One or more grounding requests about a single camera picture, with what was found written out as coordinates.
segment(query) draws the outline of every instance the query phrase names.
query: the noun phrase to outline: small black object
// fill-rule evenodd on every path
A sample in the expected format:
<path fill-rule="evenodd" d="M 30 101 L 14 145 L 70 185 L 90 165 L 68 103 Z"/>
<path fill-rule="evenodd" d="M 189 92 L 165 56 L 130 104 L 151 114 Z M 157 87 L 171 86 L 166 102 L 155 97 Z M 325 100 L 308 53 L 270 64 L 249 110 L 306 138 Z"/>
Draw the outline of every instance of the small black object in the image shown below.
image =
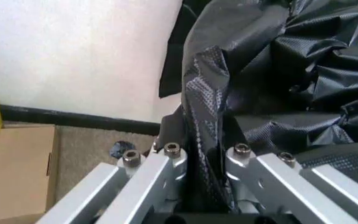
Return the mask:
<path fill-rule="evenodd" d="M 117 141 L 114 146 L 109 150 L 110 156 L 120 159 L 124 152 L 128 150 L 136 150 L 135 145 L 128 141 Z"/>

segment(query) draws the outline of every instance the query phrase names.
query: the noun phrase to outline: black baseboard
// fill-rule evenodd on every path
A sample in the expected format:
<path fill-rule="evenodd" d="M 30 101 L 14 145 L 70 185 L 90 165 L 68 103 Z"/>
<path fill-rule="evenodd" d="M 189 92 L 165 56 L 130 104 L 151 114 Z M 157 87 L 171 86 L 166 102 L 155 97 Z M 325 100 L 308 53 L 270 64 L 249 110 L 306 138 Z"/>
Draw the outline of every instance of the black baseboard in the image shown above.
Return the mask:
<path fill-rule="evenodd" d="M 160 124 L 126 119 L 113 119 L 78 113 L 0 105 L 3 120 L 62 126 L 88 127 L 120 132 L 158 135 Z"/>

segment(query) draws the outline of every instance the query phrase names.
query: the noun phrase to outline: black trash bag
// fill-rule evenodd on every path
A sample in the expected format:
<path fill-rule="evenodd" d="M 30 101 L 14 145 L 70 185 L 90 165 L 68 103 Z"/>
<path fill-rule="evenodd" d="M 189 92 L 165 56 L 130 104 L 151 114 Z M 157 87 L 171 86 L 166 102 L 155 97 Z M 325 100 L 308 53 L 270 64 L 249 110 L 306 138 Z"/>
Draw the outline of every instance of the black trash bag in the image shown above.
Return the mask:
<path fill-rule="evenodd" d="M 239 122 L 261 154 L 358 142 L 358 1 L 213 0 L 186 39 L 182 74 L 183 210 L 238 212 L 224 116 L 287 113 Z"/>

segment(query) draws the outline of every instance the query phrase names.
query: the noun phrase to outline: white wall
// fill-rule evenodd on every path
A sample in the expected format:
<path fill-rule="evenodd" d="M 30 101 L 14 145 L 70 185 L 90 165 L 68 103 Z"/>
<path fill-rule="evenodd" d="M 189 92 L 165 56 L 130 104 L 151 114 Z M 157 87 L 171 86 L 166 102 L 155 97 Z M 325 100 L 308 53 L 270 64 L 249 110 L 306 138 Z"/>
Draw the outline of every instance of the white wall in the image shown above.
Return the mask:
<path fill-rule="evenodd" d="M 0 0 L 0 102 L 160 122 L 181 0 Z"/>

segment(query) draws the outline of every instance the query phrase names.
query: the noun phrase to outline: hex socket bolt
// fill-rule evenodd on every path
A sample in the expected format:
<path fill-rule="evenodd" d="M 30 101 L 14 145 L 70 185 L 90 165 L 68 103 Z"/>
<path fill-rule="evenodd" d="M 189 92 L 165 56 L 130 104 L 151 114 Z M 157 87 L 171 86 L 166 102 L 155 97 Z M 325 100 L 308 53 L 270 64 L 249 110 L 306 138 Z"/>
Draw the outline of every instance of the hex socket bolt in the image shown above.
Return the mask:
<path fill-rule="evenodd" d="M 128 150 L 126 152 L 124 152 L 122 159 L 123 159 L 123 163 L 125 166 L 127 167 L 137 167 L 140 165 L 141 160 L 140 160 L 140 153 L 136 150 Z"/>
<path fill-rule="evenodd" d="M 178 143 L 170 142 L 164 146 L 164 154 L 171 159 L 180 157 L 180 146 Z"/>
<path fill-rule="evenodd" d="M 295 167 L 295 162 L 296 159 L 295 157 L 291 154 L 291 153 L 286 153 L 286 152 L 280 152 L 277 157 L 282 160 L 283 162 L 285 162 L 287 165 L 289 165 L 290 167 L 294 168 Z"/>
<path fill-rule="evenodd" d="M 234 154 L 247 158 L 251 155 L 251 148 L 244 143 L 238 143 L 234 146 Z"/>

